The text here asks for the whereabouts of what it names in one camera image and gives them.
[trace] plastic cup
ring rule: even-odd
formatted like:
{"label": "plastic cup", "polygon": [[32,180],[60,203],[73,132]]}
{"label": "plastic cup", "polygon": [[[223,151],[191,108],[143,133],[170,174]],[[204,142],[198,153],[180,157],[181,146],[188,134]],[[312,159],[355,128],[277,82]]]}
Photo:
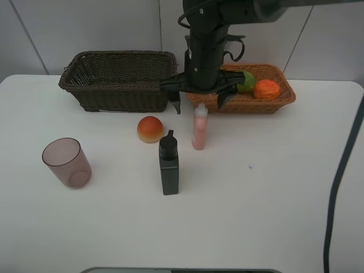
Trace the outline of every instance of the plastic cup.
{"label": "plastic cup", "polygon": [[66,187],[82,188],[91,178],[90,164],[80,142],[73,138],[53,141],[44,149],[42,159]]}

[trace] black cord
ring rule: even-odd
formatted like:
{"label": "black cord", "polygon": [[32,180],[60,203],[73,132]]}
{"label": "black cord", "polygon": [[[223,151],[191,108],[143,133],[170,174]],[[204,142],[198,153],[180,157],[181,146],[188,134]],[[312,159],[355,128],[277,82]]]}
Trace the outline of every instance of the black cord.
{"label": "black cord", "polygon": [[187,16],[193,14],[193,13],[196,13],[198,12],[200,9],[204,9],[210,5],[213,5],[213,4],[216,4],[218,2],[221,2],[222,0],[206,0],[206,1],[203,1],[202,3],[190,8],[189,10],[185,11],[184,14],[182,14],[180,16],[180,18],[178,18],[178,24],[182,27],[185,27],[185,28],[188,28],[190,29],[190,26],[185,24],[185,23],[182,23],[182,20],[184,18],[186,18]]}
{"label": "black cord", "polygon": [[351,132],[348,137],[348,141],[346,142],[346,146],[344,152],[342,153],[341,160],[339,166],[337,168],[334,182],[331,187],[330,199],[329,199],[329,208],[328,208],[328,220],[326,224],[326,235],[325,235],[325,243],[324,243],[324,272],[330,273],[330,244],[331,244],[331,236],[334,224],[334,214],[335,214],[335,204],[337,192],[339,190],[339,186],[341,183],[342,176],[344,175],[346,165],[349,161],[351,151],[355,145],[355,141],[357,139],[360,126],[362,124],[364,118],[364,97],[359,105],[359,109],[357,111],[357,115],[355,116],[355,120],[353,122],[353,126],[351,127]]}

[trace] white bottle cap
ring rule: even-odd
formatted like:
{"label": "white bottle cap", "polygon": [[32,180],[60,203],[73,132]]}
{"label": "white bottle cap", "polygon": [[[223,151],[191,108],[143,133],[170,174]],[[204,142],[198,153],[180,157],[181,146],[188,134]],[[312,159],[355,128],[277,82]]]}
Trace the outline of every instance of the white bottle cap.
{"label": "white bottle cap", "polygon": [[199,104],[195,109],[195,115],[199,118],[207,117],[208,110],[204,104]]}

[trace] pink bottle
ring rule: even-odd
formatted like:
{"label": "pink bottle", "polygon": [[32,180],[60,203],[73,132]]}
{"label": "pink bottle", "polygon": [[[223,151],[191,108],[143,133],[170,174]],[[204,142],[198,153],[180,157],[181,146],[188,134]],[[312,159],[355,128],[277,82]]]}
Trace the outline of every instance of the pink bottle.
{"label": "pink bottle", "polygon": [[209,120],[207,113],[208,110],[204,104],[199,104],[195,109],[192,137],[192,146],[195,150],[203,150],[205,148],[207,124]]}

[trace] orange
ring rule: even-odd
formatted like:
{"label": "orange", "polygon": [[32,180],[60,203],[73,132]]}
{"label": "orange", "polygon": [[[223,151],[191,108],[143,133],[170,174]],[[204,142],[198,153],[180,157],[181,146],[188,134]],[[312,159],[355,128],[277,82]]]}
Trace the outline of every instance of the orange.
{"label": "orange", "polygon": [[139,121],[137,132],[139,138],[145,143],[155,143],[163,137],[164,128],[159,119],[149,116]]}
{"label": "orange", "polygon": [[271,80],[258,81],[254,88],[254,97],[259,100],[275,100],[279,98],[280,86]]}

